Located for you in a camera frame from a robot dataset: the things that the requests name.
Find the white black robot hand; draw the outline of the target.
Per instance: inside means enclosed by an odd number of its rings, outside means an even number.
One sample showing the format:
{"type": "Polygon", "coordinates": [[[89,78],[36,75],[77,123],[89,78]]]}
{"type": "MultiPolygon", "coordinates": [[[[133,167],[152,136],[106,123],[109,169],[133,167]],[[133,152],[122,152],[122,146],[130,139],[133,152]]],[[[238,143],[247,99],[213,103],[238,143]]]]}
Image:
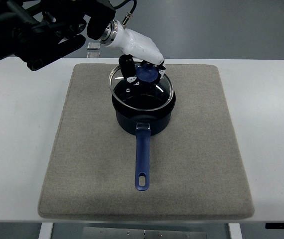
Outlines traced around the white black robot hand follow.
{"type": "Polygon", "coordinates": [[[163,78],[166,71],[164,57],[149,37],[115,22],[110,38],[109,47],[118,48],[123,53],[119,65],[128,83],[153,83],[163,78]]]}

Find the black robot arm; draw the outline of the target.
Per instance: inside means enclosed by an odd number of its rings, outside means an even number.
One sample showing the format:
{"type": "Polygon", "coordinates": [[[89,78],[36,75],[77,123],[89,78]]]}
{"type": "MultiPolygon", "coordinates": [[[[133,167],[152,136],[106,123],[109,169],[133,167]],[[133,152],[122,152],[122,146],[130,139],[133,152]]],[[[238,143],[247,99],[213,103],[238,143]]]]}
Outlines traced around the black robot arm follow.
{"type": "Polygon", "coordinates": [[[23,0],[0,0],[0,60],[15,55],[32,71],[80,49],[82,32],[98,40],[106,38],[117,9],[108,0],[35,0],[24,8],[23,0]]]}

